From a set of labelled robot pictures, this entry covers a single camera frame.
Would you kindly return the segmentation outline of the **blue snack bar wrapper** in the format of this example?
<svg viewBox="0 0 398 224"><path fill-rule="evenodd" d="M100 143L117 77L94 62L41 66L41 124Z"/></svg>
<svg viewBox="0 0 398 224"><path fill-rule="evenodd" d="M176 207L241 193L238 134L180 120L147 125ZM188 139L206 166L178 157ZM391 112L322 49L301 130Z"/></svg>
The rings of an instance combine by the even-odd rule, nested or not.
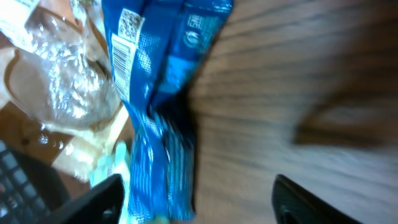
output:
<svg viewBox="0 0 398 224"><path fill-rule="evenodd" d="M193 220L196 135L185 94L233 2L108 0L102 10L114 84L135 131L127 222Z"/></svg>

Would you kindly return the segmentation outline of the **beige nut snack pouch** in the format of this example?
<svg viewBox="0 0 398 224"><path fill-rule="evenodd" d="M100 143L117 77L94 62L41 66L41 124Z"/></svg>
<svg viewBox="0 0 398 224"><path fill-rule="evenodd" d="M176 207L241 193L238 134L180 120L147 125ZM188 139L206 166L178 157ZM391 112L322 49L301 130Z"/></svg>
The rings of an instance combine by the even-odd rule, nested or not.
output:
<svg viewBox="0 0 398 224"><path fill-rule="evenodd" d="M100 1L1 2L1 101L71 136L53 167L87 182L128 119L116 92Z"/></svg>

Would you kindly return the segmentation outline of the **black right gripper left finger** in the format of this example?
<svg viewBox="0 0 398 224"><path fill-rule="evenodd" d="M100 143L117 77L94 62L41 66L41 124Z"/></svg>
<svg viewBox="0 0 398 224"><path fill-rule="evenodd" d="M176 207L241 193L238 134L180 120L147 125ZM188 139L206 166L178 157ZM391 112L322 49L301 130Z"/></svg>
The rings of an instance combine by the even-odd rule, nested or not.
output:
<svg viewBox="0 0 398 224"><path fill-rule="evenodd" d="M39 224L118 224L124 202L121 175L114 174L89 192L53 211Z"/></svg>

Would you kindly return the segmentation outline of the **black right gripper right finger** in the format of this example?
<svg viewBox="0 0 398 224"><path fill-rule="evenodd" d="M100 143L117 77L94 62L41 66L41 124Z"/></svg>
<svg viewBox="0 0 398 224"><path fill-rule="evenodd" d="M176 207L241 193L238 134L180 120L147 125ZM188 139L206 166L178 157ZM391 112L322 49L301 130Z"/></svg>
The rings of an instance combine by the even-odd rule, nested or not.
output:
<svg viewBox="0 0 398 224"><path fill-rule="evenodd" d="M282 174L273 183L272 208L278 224L359 224Z"/></svg>

